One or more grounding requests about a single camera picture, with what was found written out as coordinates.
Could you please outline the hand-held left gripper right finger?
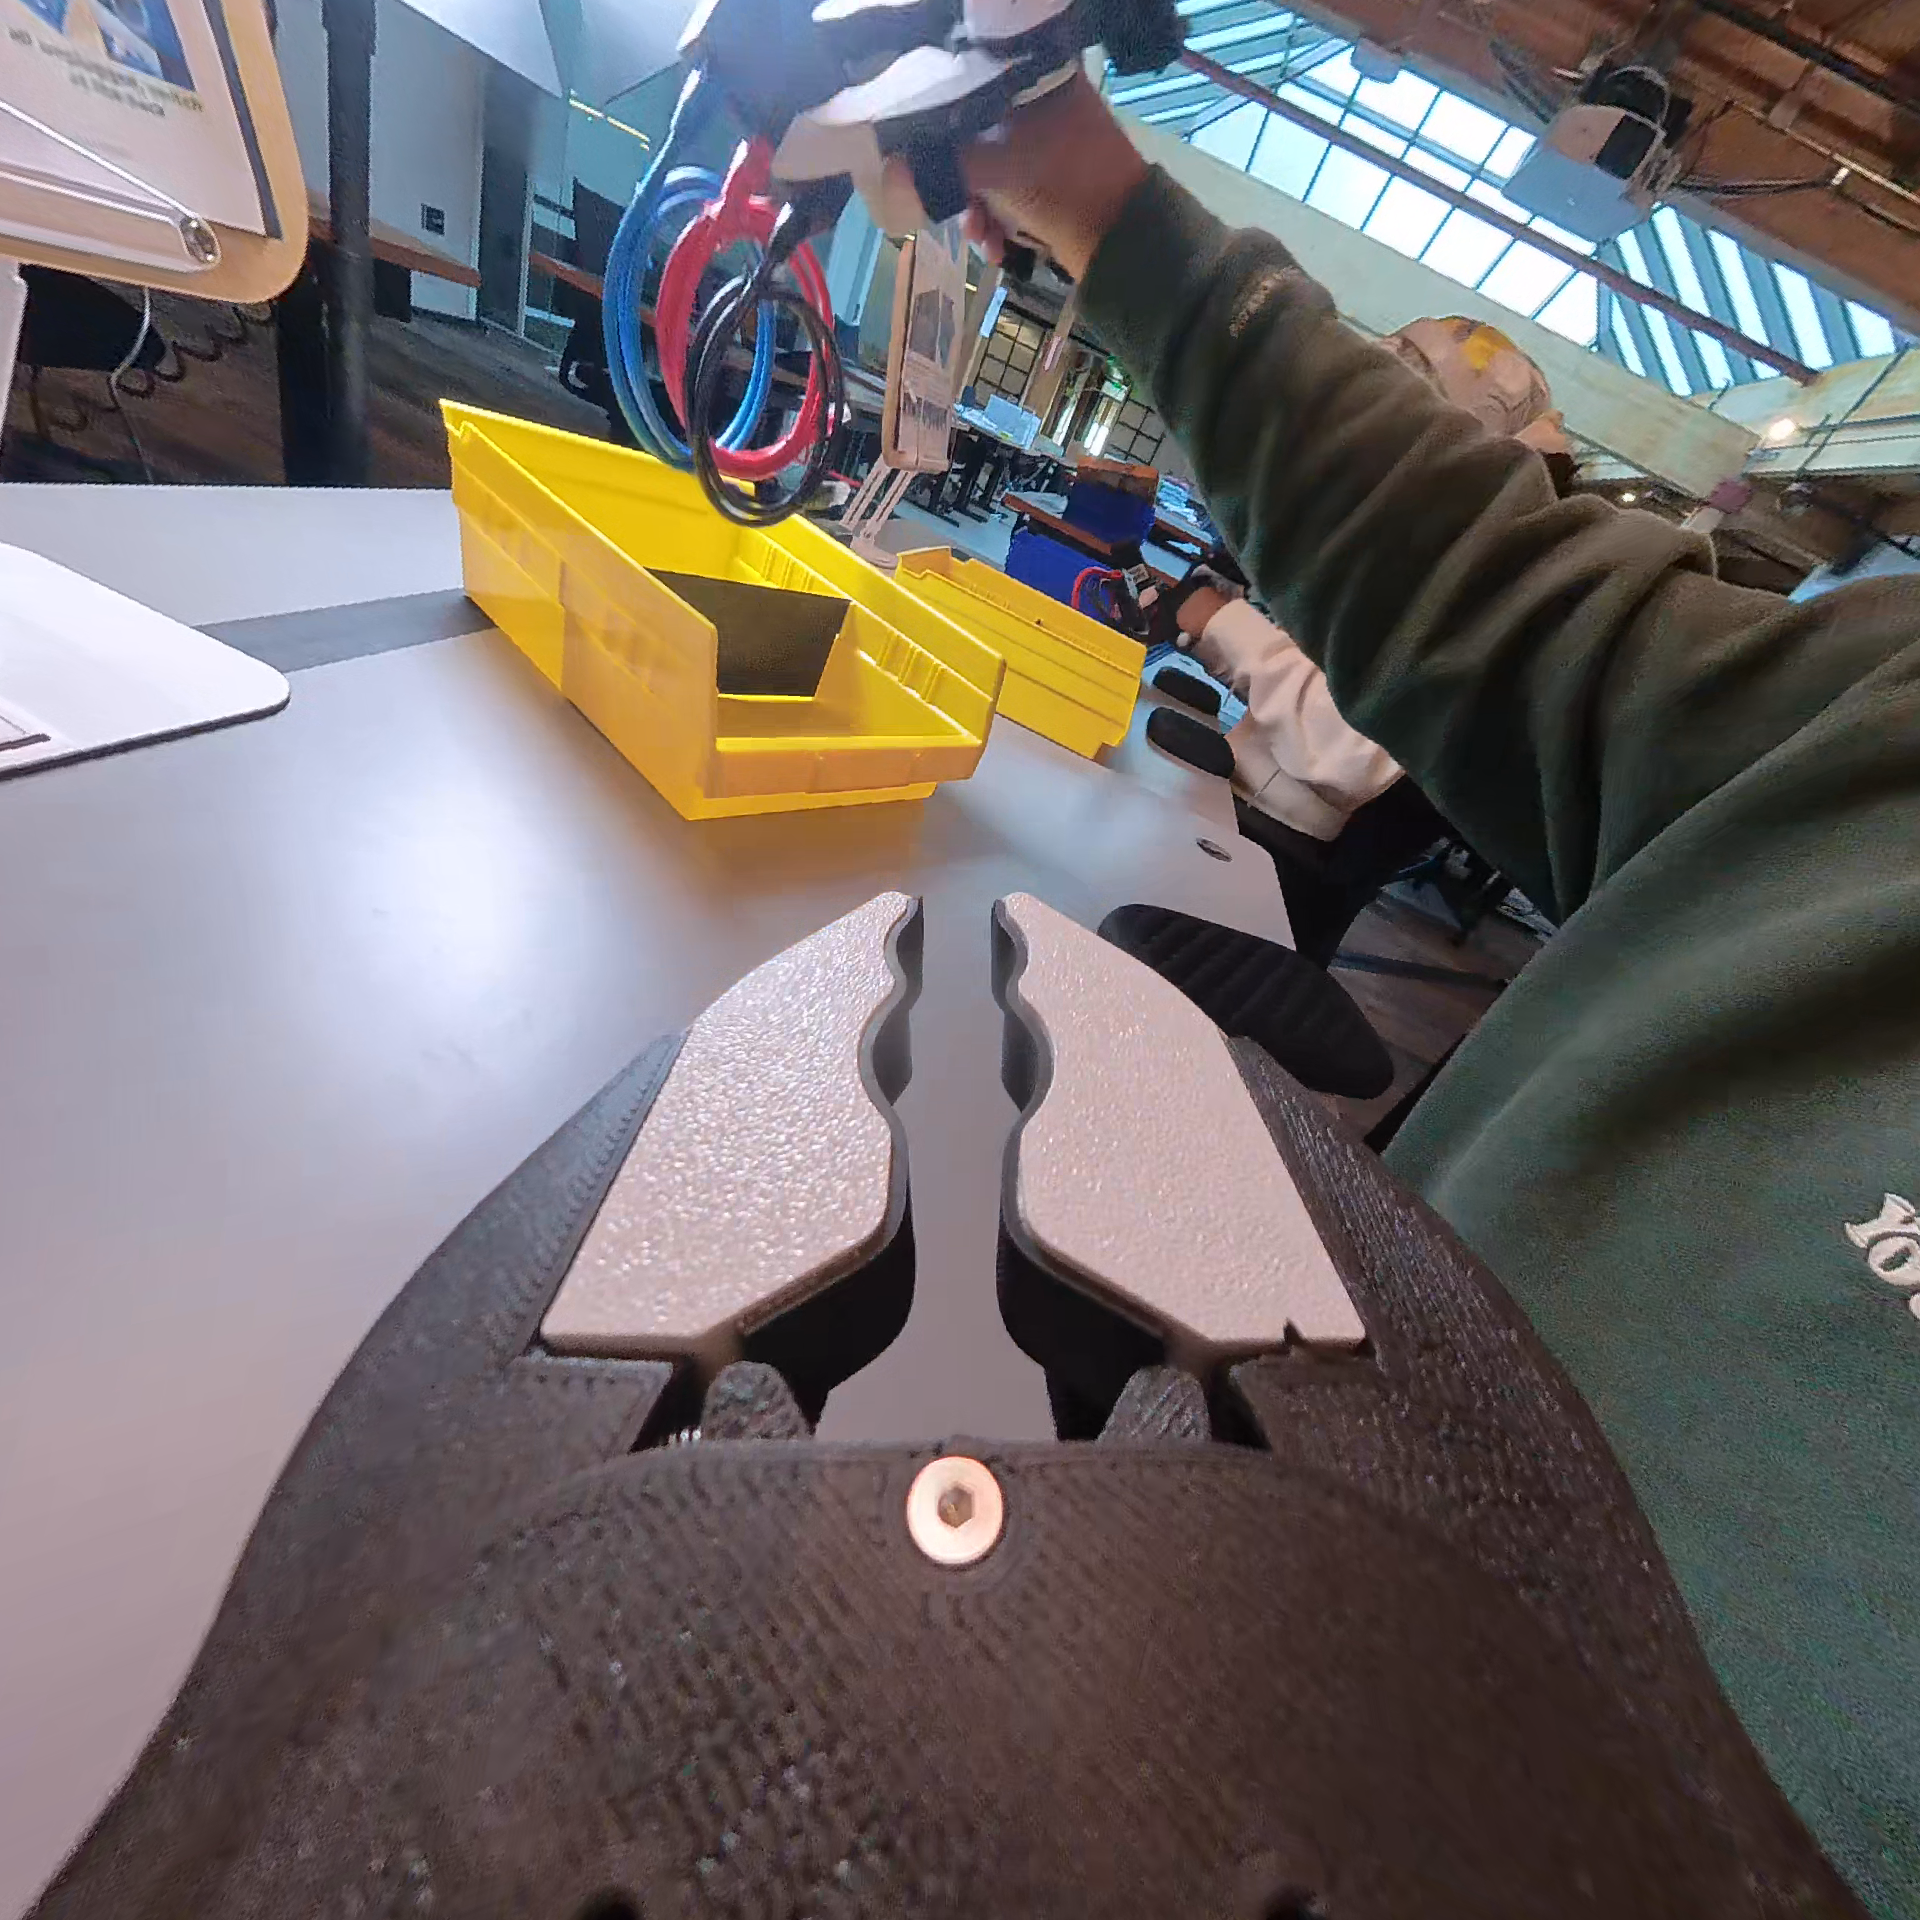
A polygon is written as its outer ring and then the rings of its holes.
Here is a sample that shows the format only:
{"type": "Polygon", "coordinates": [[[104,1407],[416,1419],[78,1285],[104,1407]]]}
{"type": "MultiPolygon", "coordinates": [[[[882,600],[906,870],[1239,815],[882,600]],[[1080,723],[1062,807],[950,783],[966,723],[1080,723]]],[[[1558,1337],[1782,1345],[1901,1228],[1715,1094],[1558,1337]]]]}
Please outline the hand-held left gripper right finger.
{"type": "Polygon", "coordinates": [[[1031,894],[992,907],[1000,1311],[1039,1365],[1360,1353],[1368,1327],[1221,1029],[1031,894]]]}

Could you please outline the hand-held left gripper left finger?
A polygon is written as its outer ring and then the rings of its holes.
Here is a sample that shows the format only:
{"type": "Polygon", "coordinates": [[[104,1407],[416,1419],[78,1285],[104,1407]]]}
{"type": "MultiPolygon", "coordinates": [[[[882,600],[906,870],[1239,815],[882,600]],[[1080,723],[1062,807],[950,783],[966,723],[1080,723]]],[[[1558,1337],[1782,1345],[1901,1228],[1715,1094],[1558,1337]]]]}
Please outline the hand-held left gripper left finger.
{"type": "Polygon", "coordinates": [[[741,1353],[850,1280],[907,1206],[922,900],[878,894],[687,1030],[545,1310],[554,1353],[741,1353]]]}

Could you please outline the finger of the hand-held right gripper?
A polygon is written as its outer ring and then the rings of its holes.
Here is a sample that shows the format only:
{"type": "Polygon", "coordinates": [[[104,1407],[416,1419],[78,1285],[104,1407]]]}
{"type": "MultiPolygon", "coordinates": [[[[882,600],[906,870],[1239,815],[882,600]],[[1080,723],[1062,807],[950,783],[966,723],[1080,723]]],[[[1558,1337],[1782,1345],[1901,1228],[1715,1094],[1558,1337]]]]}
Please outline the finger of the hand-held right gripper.
{"type": "Polygon", "coordinates": [[[942,45],[959,3],[702,3],[680,37],[688,61],[858,61],[942,45]]]}
{"type": "Polygon", "coordinates": [[[873,78],[803,110],[776,145],[774,179],[813,183],[873,171],[882,153],[945,136],[974,89],[974,53],[903,53],[873,78]]]}

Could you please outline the large yellow plastic bin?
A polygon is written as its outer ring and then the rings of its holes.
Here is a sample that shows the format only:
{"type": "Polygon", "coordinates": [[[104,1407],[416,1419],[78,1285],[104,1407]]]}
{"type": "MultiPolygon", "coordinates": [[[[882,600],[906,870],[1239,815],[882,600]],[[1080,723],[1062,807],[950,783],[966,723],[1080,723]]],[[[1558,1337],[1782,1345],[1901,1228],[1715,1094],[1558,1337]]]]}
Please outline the large yellow plastic bin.
{"type": "Polygon", "coordinates": [[[927,799],[1005,660],[808,518],[727,520],[650,454],[441,403],[465,587],[687,821],[927,799]]]}

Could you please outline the person's right forearm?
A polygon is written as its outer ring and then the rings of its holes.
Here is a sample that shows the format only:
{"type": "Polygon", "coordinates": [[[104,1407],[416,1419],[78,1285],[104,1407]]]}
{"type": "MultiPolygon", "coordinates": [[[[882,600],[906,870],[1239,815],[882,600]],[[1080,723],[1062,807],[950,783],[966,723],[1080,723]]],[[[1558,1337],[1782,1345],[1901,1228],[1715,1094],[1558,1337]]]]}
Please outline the person's right forearm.
{"type": "Polygon", "coordinates": [[[1272,233],[1149,164],[1082,275],[1263,599],[1341,715],[1538,904],[1625,861],[1602,795],[1618,660],[1698,535],[1559,496],[1545,459],[1365,342],[1272,233]]]}

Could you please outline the person's right hand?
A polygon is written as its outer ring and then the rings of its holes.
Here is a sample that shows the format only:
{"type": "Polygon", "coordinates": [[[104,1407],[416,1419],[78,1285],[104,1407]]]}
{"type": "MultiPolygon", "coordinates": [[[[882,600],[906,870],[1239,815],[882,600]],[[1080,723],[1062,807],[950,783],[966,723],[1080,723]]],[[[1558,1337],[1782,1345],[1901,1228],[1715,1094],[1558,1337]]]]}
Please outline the person's right hand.
{"type": "Polygon", "coordinates": [[[1034,248],[1082,281],[1145,171],[1135,139],[1077,65],[962,153],[967,237],[994,262],[1008,248],[1034,248]]]}

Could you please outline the paper sign on stand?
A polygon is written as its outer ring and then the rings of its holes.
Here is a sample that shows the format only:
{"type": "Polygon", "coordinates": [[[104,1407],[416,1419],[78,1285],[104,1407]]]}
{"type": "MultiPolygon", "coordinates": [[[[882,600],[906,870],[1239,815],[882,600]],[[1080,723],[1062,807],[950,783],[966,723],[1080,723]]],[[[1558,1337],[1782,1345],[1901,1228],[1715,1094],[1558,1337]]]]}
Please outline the paper sign on stand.
{"type": "Polygon", "coordinates": [[[946,477],[954,454],[955,397],[978,318],[969,315],[969,259],[962,217],[920,228],[902,245],[881,395],[878,459],[845,507],[842,537],[878,568],[897,552],[882,528],[912,480],[946,477]]]}

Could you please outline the blue box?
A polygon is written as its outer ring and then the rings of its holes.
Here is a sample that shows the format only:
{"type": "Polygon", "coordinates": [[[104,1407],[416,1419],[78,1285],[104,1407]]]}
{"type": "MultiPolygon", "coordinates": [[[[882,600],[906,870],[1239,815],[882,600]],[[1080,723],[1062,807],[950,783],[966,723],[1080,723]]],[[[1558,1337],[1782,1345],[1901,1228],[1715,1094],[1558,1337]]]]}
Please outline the blue box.
{"type": "Polygon", "coordinates": [[[1008,489],[1002,504],[1015,516],[1002,568],[1008,577],[1072,605],[1088,571],[1145,567],[1145,542],[1160,520],[1161,475],[1154,465],[1080,461],[1056,504],[1037,491],[1008,489]]]}

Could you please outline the black pillar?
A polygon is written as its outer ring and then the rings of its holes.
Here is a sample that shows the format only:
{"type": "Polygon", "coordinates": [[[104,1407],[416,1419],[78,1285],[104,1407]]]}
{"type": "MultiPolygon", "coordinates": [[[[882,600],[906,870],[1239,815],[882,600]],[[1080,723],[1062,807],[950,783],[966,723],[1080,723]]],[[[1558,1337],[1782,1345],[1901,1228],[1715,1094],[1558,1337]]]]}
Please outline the black pillar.
{"type": "Polygon", "coordinates": [[[327,477],[335,486],[359,489],[371,475],[371,143],[378,4],[323,3],[321,8],[327,40],[327,477]]]}

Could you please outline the small yellow plastic bin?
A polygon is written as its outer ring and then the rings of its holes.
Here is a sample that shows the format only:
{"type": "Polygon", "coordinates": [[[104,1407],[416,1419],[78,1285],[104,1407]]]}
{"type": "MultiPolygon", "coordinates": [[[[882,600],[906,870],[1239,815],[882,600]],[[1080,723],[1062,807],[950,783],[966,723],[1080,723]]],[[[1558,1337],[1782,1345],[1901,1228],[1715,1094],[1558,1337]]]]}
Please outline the small yellow plastic bin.
{"type": "Polygon", "coordinates": [[[1087,758],[1127,739],[1142,639],[946,547],[903,551],[897,580],[1005,659],[1005,718],[1087,758]]]}

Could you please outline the person's green sweatshirt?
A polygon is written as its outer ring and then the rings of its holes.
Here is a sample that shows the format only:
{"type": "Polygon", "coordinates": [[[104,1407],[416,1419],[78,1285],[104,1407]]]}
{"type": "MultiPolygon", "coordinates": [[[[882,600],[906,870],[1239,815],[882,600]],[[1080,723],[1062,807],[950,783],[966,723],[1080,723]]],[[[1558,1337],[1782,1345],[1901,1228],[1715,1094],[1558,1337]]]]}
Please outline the person's green sweatshirt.
{"type": "Polygon", "coordinates": [[[1915,590],[1558,563],[1472,612],[1368,708],[1561,927],[1399,1171],[1599,1413],[1775,1780],[1915,1915],[1915,590]]]}

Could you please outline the wooden sign board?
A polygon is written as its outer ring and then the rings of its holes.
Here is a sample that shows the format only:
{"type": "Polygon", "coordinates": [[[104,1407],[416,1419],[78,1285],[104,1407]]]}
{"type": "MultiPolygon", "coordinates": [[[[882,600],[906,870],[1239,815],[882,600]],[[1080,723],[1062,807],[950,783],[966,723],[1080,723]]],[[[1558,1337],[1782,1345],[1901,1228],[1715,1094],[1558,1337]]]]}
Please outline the wooden sign board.
{"type": "Polygon", "coordinates": [[[307,239],[269,4],[2,4],[7,277],[264,304],[307,239]]]}

